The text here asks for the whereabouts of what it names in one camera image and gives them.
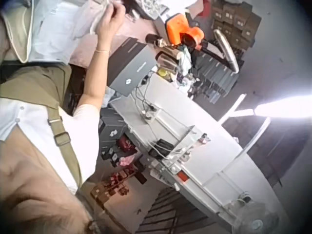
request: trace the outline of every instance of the olive green strap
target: olive green strap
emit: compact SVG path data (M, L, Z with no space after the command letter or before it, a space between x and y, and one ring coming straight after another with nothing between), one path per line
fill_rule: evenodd
M51 126L54 140L56 145L63 156L63 159L71 172L74 180L80 188L82 186L82 178L80 172L80 166L76 157L76 154L71 145L71 139L67 131L65 131L59 110L47 107L48 110L48 124Z

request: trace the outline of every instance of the red object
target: red object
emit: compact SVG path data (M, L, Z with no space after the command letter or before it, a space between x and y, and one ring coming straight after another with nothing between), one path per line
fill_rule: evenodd
M123 152L128 152L136 148L136 146L129 140L129 138L125 134L121 136L121 138L117 141L117 144Z
M194 27L191 28L183 14L177 14L166 22L166 29L169 42L173 45L180 45L182 43L181 35L187 35L192 38L196 44L199 44L205 37L203 31Z
M203 0L203 4L204 4L204 9L198 15L208 17L210 14L211 4L208 0Z
M189 179L189 177L187 176L187 174L185 174L184 171L179 171L179 172L177 173L177 176L178 176L183 182L185 182L185 181L187 181L187 180Z

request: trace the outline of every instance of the white cloth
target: white cloth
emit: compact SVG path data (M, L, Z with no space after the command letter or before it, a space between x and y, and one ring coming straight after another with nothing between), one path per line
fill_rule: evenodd
M98 156L98 109L89 104L78 107L74 116L59 108L63 125L71 138L71 144L80 165L82 182L90 177ZM5 141L18 124L27 138L46 157L72 193L77 185L59 148L55 144L45 106L0 98L0 140Z
M29 61L64 64L68 64L80 39L94 31L107 5L107 2L98 4L93 0L87 0L83 5L75 0L36 1Z

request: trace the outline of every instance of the pink object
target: pink object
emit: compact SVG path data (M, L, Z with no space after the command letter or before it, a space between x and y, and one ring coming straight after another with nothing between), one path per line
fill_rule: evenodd
M128 166L132 161L135 159L134 155L131 155L129 157L121 157L120 158L120 166Z

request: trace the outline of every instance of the person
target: person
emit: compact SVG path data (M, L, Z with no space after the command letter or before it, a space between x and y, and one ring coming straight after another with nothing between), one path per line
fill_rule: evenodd
M75 192L95 171L112 39L125 8L110 3L73 116L61 108L69 66L24 67L0 86L0 203L22 233L94 233Z

